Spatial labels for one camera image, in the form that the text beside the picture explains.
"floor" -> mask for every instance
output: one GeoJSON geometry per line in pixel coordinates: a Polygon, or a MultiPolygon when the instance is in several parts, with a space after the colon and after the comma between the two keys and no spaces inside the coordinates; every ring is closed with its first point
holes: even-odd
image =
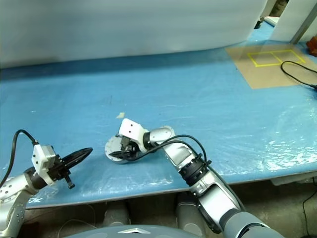
{"type": "MultiPolygon", "coordinates": [[[[287,238],[306,235],[302,202],[316,187],[312,183],[274,186],[269,181],[233,186],[247,210],[287,238]]],[[[132,224],[177,227],[176,194],[163,194],[127,200],[132,224]]],[[[305,203],[310,234],[317,234],[317,195],[305,203]]],[[[60,238],[102,227],[106,203],[28,210],[19,238],[60,238]]],[[[222,237],[209,230],[208,238],[222,237]]]]}

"red object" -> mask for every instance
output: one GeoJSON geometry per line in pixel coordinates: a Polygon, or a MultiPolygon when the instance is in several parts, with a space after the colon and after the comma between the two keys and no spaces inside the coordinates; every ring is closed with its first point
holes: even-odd
{"type": "Polygon", "coordinates": [[[306,42],[306,45],[309,48],[309,54],[317,57],[317,36],[312,37],[310,41],[306,42]]]}

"small paper piece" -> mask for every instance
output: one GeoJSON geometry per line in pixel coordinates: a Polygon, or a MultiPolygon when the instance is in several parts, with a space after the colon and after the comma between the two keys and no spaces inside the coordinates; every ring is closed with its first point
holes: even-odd
{"type": "MultiPolygon", "coordinates": [[[[234,64],[252,89],[298,85],[280,68],[286,60],[317,70],[317,65],[291,44],[261,45],[225,48],[234,64]]],[[[285,71],[296,78],[316,84],[317,76],[295,64],[283,65],[285,71]]]]}
{"type": "Polygon", "coordinates": [[[124,118],[124,113],[119,113],[116,118],[124,118]]]}

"blue table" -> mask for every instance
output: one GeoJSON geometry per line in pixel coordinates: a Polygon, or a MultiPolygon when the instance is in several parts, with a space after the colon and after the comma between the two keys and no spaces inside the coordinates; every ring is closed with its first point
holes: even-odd
{"type": "MultiPolygon", "coordinates": [[[[245,44],[266,41],[263,23],[245,44]]],[[[229,183],[317,168],[317,93],[304,87],[252,90],[224,48],[178,54],[84,60],[5,69],[0,84],[0,176],[16,130],[28,130],[60,156],[84,147],[91,155],[72,169],[72,190],[59,181],[29,208],[79,204],[187,189],[163,152],[118,165],[105,157],[122,119],[147,129],[172,126],[197,137],[229,183]]],[[[21,136],[11,175],[31,163],[21,136]]]]}

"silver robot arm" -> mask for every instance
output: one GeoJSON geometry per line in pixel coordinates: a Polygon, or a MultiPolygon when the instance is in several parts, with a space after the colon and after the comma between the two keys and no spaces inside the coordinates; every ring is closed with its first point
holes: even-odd
{"type": "Polygon", "coordinates": [[[69,188],[75,185],[69,178],[69,169],[83,161],[92,148],[76,151],[64,158],[50,145],[35,144],[32,154],[33,167],[8,179],[0,186],[0,237],[15,238],[23,224],[28,200],[56,180],[66,179],[69,188]]]}
{"type": "MultiPolygon", "coordinates": [[[[174,130],[169,126],[148,131],[140,124],[124,119],[119,134],[106,144],[106,154],[118,163],[134,161],[140,153],[154,150],[173,136],[174,130]]],[[[231,188],[201,159],[201,154],[182,143],[168,144],[163,149],[190,186],[197,207],[213,232],[222,232],[225,238],[283,237],[244,210],[231,188]]]]}

